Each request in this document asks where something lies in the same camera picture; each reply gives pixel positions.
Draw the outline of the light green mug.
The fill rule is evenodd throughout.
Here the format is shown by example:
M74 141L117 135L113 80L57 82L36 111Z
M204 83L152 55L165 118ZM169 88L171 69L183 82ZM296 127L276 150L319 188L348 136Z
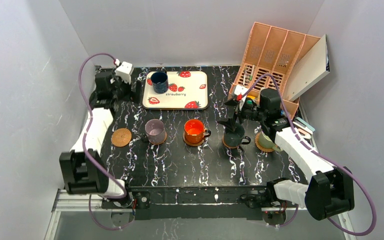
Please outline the light green mug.
M259 133L256 138L256 142L260 146L261 150L266 153L271 152L282 152L283 149L276 145L267 135L265 135L262 131Z

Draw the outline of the dark green mug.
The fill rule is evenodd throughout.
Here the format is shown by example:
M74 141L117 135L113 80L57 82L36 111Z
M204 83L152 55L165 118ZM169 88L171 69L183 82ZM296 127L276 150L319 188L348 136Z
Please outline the dark green mug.
M248 145L251 143L251 138L246 135L245 129L241 126L235 130L225 128L222 139L230 146Z

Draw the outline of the navy blue mug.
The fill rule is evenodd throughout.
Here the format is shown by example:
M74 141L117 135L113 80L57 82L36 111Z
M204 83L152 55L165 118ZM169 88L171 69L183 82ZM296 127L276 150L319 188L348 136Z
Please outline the navy blue mug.
M164 94L168 91L168 75L166 72L157 71L154 72L151 77L152 87L155 93Z

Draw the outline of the white strawberry tray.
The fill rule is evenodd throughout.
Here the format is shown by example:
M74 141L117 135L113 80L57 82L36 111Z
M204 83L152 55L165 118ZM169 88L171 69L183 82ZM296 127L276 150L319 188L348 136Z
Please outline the white strawberry tray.
M202 71L162 71L168 75L168 90L158 94L147 74L142 105L146 109L203 110L208 106L208 76Z

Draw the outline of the lilac mug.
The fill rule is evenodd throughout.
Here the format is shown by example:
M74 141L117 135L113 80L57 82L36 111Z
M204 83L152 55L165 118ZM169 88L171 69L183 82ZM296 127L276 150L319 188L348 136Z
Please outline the lilac mug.
M142 137L144 143L158 143L162 141L167 133L165 125L160 119L150 119L144 126L145 134Z

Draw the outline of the orange mug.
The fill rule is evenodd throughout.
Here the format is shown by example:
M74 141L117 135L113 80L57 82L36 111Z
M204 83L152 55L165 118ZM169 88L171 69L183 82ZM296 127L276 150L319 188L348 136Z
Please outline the orange mug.
M184 125L183 135L191 143L198 143L211 134L212 132L205 128L204 124L198 119L190 119Z

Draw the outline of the dark ringed wooden coaster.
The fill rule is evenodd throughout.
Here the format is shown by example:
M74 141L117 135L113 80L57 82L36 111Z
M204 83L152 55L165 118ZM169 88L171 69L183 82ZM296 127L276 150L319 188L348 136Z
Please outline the dark ringed wooden coaster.
M189 142L189 141L186 139L186 136L185 136L185 135L183 135L183 141L184 141L187 145L189 145L189 146L191 146L191 147L197 147L197 146L200 146L200 145L202 145L202 144L205 142L205 140L206 140L206 138L203 138L200 142L192 143L192 142Z

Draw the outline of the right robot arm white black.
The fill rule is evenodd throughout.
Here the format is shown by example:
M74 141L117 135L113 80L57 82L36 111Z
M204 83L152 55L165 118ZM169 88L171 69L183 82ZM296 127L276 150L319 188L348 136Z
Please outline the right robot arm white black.
M249 207L290 202L305 207L318 221L353 210L354 185L347 169L333 166L313 152L314 149L282 112L281 97L275 89L261 90L259 103L253 102L247 91L244 86L235 85L225 101L228 118L218 120L224 126L223 144L236 148L243 143L243 139L250 141L245 135L243 120L258 122L261 135L285 151L308 180L308 184L284 177L269 181L263 193L254 192L244 197Z

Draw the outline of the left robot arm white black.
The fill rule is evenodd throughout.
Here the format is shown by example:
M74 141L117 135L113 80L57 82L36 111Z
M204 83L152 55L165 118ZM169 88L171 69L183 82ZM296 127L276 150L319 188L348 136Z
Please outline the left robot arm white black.
M101 150L114 120L115 102L137 103L142 85L138 82L132 88L132 70L100 71L94 80L95 90L90 96L82 95L87 119L80 136L70 150L59 157L64 187L70 195L97 194L122 199L127 196L125 182L107 171L100 158Z

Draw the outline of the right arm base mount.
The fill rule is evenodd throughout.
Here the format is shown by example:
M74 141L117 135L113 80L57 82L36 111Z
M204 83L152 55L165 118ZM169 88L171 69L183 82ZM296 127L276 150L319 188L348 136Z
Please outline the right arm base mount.
M251 190L241 194L239 200L250 209L278 208L277 210L263 210L263 221L268 227L279 229L289 225L298 215L299 206L291 202L294 207L292 217L287 220L289 202L273 197L268 190Z

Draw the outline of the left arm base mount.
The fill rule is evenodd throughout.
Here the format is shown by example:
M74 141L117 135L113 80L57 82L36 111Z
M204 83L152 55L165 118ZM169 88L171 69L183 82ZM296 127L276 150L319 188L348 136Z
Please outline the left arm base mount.
M123 229L136 220L137 210L150 207L150 194L146 192L129 192L123 199L106 198L101 208L110 211L110 219L115 228Z

